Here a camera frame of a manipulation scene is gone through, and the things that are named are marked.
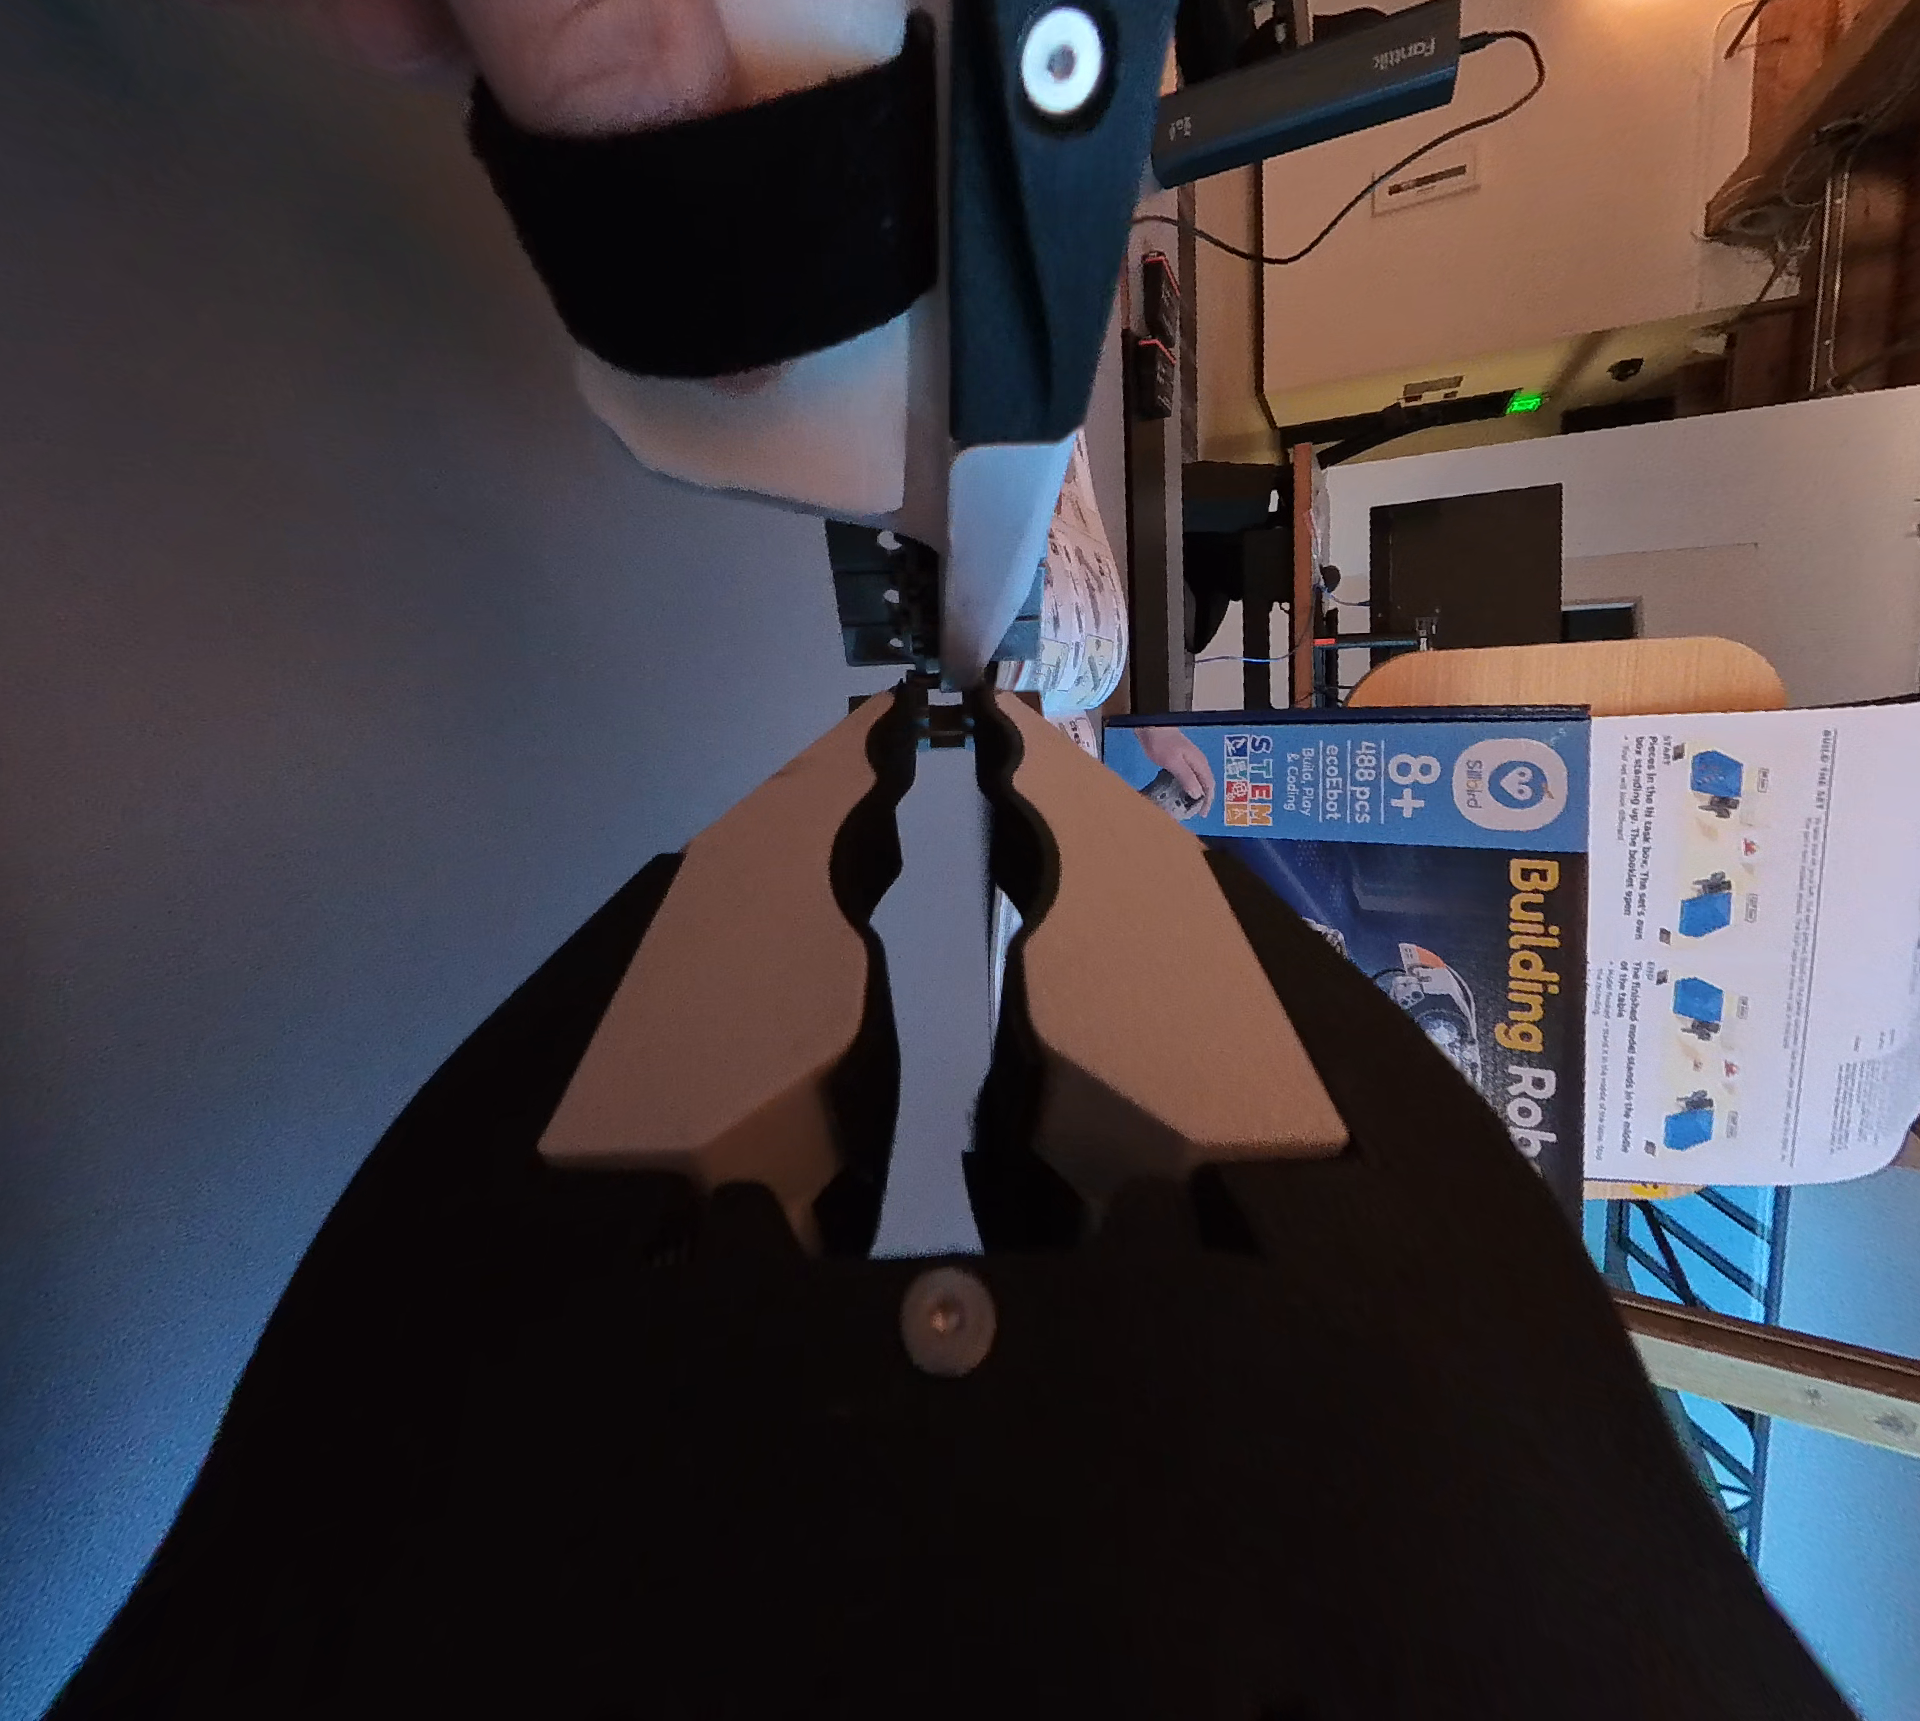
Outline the blue robot kit box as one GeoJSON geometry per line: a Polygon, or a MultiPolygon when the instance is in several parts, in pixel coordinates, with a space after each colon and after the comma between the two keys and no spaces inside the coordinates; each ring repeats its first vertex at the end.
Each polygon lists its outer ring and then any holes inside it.
{"type": "Polygon", "coordinates": [[[1463,1074],[1580,1218],[1589,718],[1576,706],[1112,718],[1101,758],[1238,858],[1463,1074]]]}

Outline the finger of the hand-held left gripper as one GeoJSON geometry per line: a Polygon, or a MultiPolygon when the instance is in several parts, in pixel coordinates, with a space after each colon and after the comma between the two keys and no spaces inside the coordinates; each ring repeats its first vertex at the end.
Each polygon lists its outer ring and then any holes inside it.
{"type": "Polygon", "coordinates": [[[1048,530],[1076,431],[960,445],[948,471],[937,651],[948,685],[1040,654],[1048,530]]]}

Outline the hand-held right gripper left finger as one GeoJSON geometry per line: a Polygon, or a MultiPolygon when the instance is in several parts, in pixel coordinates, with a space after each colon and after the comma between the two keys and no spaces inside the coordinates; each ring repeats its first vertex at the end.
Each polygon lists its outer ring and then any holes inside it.
{"type": "Polygon", "coordinates": [[[870,1251],[899,1109],[871,917],[918,746],[916,685],[864,699],[687,842],[539,1156],[755,1181],[801,1242],[870,1251]]]}

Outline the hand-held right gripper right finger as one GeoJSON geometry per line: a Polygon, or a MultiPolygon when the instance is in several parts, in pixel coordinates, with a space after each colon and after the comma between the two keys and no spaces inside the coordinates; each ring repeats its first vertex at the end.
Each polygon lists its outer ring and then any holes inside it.
{"type": "Polygon", "coordinates": [[[1204,845],[1019,699],[971,695],[990,873],[1019,917],[971,1110],[971,1209],[1348,1144],[1204,845]]]}

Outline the open instruction booklet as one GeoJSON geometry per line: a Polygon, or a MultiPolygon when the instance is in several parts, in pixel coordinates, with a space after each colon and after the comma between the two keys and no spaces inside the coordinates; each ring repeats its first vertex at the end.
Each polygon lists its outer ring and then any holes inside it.
{"type": "Polygon", "coordinates": [[[999,658],[993,679],[1001,691],[1036,694],[1048,721],[1098,758],[1098,715],[1125,670],[1129,617],[1093,497],[1086,435],[1078,431],[1072,442],[1040,565],[1040,642],[1036,654],[999,658]]]}

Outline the white printed sheet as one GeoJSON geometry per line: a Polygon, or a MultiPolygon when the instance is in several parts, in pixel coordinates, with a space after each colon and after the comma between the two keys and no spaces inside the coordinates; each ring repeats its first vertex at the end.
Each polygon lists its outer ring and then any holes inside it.
{"type": "Polygon", "coordinates": [[[1591,721],[1586,1175],[1809,1185],[1917,1113],[1917,703],[1591,721]]]}

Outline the grey desk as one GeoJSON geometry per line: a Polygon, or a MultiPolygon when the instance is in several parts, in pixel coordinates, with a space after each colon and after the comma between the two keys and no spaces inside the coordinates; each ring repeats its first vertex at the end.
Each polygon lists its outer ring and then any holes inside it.
{"type": "Polygon", "coordinates": [[[822,525],[640,467],[462,104],[4,0],[4,1716],[174,1518],[437,1065],[888,671],[822,525]]]}

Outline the wooden chair back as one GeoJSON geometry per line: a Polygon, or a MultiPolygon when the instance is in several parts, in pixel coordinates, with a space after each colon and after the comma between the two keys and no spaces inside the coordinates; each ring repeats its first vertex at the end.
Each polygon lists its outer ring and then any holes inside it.
{"type": "Polygon", "coordinates": [[[1372,667],[1349,706],[1577,703],[1596,715],[1772,709],[1775,667],[1723,636],[1674,636],[1401,651],[1372,667]]]}

